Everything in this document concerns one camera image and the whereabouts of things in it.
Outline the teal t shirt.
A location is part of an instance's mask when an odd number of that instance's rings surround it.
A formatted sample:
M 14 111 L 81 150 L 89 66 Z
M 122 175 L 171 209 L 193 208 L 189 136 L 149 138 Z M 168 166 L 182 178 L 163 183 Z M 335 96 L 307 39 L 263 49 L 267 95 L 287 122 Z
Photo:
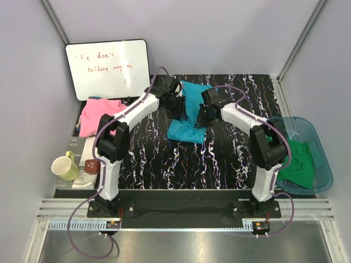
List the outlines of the teal t shirt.
M 203 104 L 201 93 L 212 88 L 211 85 L 195 84 L 182 81 L 182 96 L 185 97 L 186 118 L 173 120 L 167 131 L 168 140 L 203 144 L 206 128 L 196 127 L 196 121 L 200 112 L 200 104 Z

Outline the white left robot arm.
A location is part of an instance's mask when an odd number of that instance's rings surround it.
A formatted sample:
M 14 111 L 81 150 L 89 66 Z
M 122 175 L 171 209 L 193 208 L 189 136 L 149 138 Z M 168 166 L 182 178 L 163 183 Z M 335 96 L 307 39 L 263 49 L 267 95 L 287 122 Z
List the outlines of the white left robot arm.
M 161 83 L 150 84 L 142 95 L 115 115 L 104 114 L 99 122 L 92 154 L 100 162 L 100 181 L 95 202 L 107 217 L 118 212 L 118 180 L 120 166 L 128 153 L 130 133 L 147 115 L 165 108 L 169 118 L 185 117 L 183 85 L 179 79 L 166 76 Z

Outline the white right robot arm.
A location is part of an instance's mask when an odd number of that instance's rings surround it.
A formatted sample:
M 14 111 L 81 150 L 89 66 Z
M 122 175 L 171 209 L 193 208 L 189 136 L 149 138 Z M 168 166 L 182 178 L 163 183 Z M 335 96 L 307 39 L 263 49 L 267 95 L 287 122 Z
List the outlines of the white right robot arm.
M 196 121 L 198 126 L 208 127 L 215 120 L 224 121 L 250 137 L 250 153 L 257 166 L 256 178 L 250 200 L 240 209 L 242 213 L 250 212 L 255 217 L 264 216 L 273 206 L 278 173 L 291 161 L 284 125 L 248 112 L 239 106 L 240 100 L 234 102 L 221 97 L 216 87 L 203 91 L 201 96 L 203 104 Z

